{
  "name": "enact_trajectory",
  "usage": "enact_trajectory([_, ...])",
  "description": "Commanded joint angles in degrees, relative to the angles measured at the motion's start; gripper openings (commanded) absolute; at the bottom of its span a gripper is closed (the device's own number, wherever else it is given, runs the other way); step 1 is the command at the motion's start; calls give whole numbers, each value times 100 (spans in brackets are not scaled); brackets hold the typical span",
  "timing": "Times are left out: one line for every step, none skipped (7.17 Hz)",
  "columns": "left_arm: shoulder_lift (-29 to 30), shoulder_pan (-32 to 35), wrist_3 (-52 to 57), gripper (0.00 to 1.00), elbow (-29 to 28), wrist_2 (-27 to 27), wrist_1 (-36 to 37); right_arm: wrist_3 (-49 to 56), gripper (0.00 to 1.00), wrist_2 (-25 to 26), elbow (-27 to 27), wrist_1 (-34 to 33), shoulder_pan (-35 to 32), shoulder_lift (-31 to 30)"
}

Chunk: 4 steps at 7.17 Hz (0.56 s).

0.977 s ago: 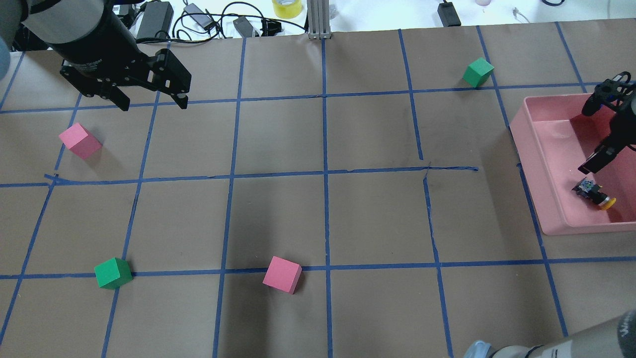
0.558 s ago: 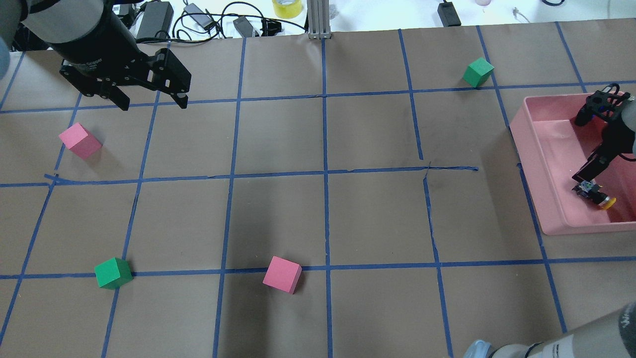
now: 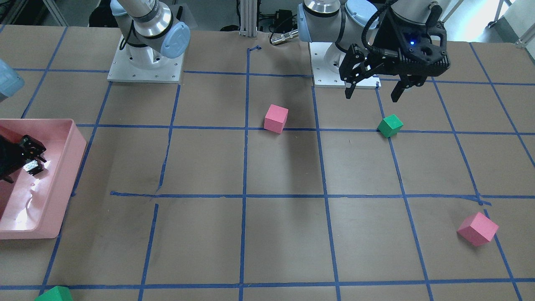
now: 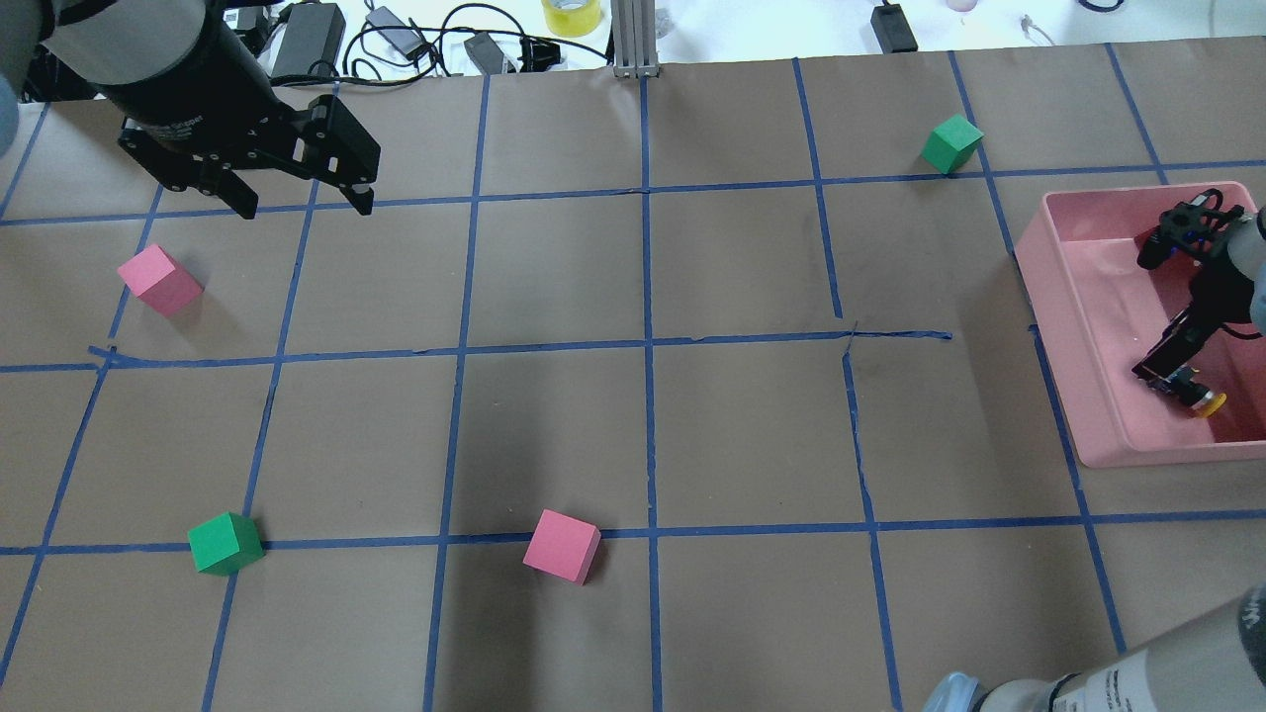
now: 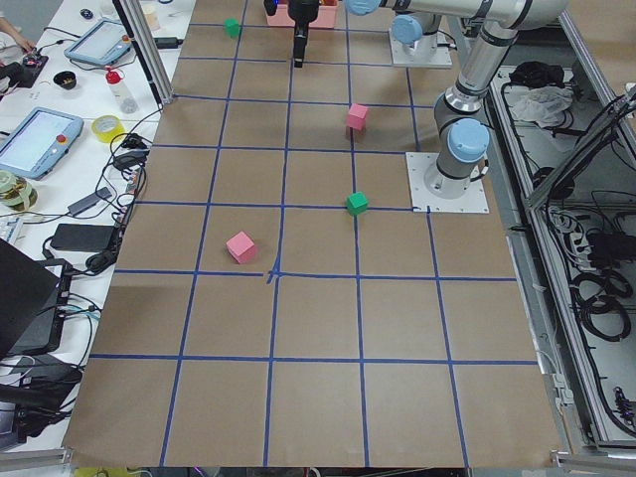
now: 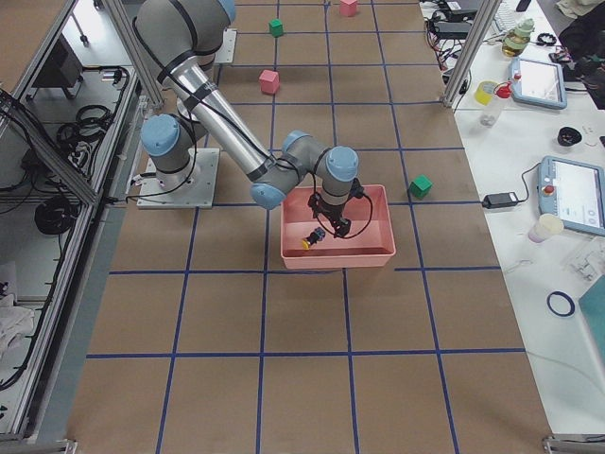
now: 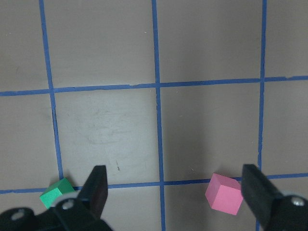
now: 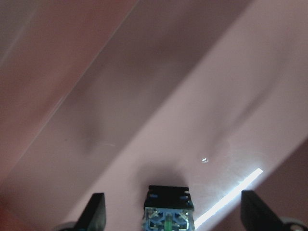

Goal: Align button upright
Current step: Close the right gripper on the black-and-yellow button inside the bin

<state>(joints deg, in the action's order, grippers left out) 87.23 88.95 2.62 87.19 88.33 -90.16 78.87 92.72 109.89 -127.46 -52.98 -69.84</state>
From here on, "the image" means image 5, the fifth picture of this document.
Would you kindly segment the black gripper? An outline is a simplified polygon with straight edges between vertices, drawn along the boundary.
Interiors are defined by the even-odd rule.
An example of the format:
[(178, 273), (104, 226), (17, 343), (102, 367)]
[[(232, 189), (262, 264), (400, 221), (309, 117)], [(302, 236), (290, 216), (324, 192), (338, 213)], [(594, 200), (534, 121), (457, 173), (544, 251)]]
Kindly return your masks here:
[(302, 68), (309, 25), (318, 17), (318, 0), (289, 0), (288, 16), (294, 22), (293, 65)]

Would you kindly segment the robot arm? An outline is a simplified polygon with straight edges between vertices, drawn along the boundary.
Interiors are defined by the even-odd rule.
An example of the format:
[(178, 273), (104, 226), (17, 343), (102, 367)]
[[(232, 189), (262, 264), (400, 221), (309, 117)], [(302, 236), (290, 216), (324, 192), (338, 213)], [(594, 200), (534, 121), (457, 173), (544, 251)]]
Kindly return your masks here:
[(456, 199), (468, 189), (471, 173), (490, 142), (488, 130), (473, 115), (495, 72), (520, 31), (546, 25), (566, 6), (565, 1), (378, 1), (370, 6), (484, 20), (455, 84), (435, 105), (441, 148), (424, 173), (424, 184), (431, 193)]
[[(288, 1), (288, 17), (294, 22), (293, 65), (300, 69), (304, 65), (310, 24), (317, 20), (319, 1)], [(364, 16), (380, 7), (396, 12), (392, 22), (391, 35), (404, 45), (413, 46), (425, 36), (436, 38), (441, 16), (416, 13), (410, 1), (345, 1), (349, 13)]]

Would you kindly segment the green cube near arm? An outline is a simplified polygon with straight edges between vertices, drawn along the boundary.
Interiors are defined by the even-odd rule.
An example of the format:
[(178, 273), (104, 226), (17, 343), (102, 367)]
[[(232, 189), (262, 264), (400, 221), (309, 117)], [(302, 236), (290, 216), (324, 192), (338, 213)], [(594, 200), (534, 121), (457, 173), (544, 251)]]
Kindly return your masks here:
[(357, 191), (349, 195), (346, 199), (346, 208), (352, 217), (365, 212), (369, 206), (367, 196), (362, 191)]

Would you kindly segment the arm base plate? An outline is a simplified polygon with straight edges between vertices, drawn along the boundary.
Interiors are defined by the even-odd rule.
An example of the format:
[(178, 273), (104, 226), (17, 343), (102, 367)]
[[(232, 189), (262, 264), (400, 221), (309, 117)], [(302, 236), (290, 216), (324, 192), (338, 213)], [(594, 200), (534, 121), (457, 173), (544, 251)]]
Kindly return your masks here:
[(488, 202), (475, 165), (464, 179), (449, 179), (437, 169), (437, 153), (405, 154), (411, 208), (416, 213), (488, 214)]
[(390, 35), (392, 61), (396, 67), (446, 69), (452, 68), (450, 47), (441, 32), (435, 36), (422, 37), (412, 46), (404, 44)]

